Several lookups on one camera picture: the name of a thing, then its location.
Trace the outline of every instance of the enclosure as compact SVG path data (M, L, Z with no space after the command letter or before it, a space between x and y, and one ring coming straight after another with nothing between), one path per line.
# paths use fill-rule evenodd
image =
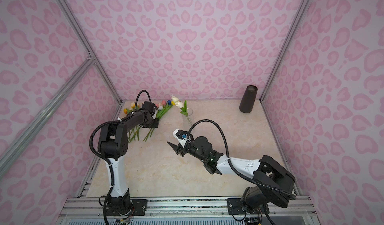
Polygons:
M231 156L290 171L298 199L270 206L276 224L384 223L384 0L0 0L0 15L2 224L103 222L108 175L89 137L141 90L219 123ZM132 225L231 223L225 198L253 186L176 155L166 142L181 126L171 108L129 144L131 196L150 200ZM194 135L224 151L216 128Z

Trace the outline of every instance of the metal rail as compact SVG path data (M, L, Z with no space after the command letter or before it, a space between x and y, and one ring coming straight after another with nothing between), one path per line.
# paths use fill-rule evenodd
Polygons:
M45 105L36 115L32 123L28 125L23 134L19 136L5 152L0 160L0 179L11 168L13 163L19 158L22 152L29 145L31 140L40 132L45 123L51 118L61 103L67 98L68 94L76 87L77 83L87 73L88 69L95 63L92 56L87 58L72 77L61 87L55 96Z
M58 6L61 8L61 11L64 13L65 17L67 18L68 22L71 24L75 34L79 38L81 44L83 47L88 51L88 54L90 56L93 56L96 59L96 68L98 69L101 78L104 80L105 84L109 88L109 90L112 92L114 98L118 101L118 103L121 103L121 98L116 91L115 87L113 86L111 80L109 79L107 73L105 72L103 66L100 63L99 58L97 57L96 53L94 52L87 36L85 35L84 31L82 30L80 23L77 21L76 17L74 16L69 3L67 0L56 0Z
M281 66L282 61L284 60L284 57L286 55L286 52L289 49L290 44L292 43L296 31L299 29L301 22L303 21L303 18L305 17L305 13L308 10L308 7L310 6L312 0L301 0L299 9L297 10L295 17L292 21L292 25L288 31L288 34L285 38L285 41L283 43L283 46L281 47L281 50L279 52L279 55L277 56L276 62L273 65L272 72L266 82L265 88L263 90L262 96L260 98L260 102L263 103L265 100L269 89L271 88L272 82L276 76L276 73L278 69Z
M188 218L188 217L232 217L228 214L227 198L231 197L147 197L144 217L149 218ZM269 203L270 216L317 216L308 196L297 196L287 208ZM58 219L100 218L103 208L98 198L68 199Z

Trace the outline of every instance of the white tulip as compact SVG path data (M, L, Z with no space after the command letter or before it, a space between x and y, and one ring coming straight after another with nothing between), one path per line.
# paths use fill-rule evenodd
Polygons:
M182 108L182 107L184 107L184 104L183 104L182 102L180 102L180 101L177 101L177 102L175 103L175 105L176 105L178 108Z
M176 98L175 96L172 96L172 101L176 104L177 101L180 101L178 98Z

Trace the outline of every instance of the flower bouquet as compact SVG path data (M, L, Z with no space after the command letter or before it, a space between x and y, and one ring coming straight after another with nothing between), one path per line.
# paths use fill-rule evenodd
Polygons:
M194 120L192 117L193 110L187 107L186 100L183 103L175 96L172 96L172 102L175 103L175 105L181 109L180 113L183 115L183 127L184 129L189 130L189 128L194 124Z

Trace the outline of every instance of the mounting plate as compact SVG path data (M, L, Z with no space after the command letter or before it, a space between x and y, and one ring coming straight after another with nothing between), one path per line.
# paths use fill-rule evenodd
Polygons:
M229 215L244 215L244 211L241 208L242 202L240 199L227 199L227 208ZM263 214L269 214L269 209L265 212L263 206L259 206Z
M144 216L147 209L147 200L146 199L132 199L132 205L135 207L133 216ZM128 213L129 211L124 211L122 209L109 208L107 209L107 216L121 216L120 214Z

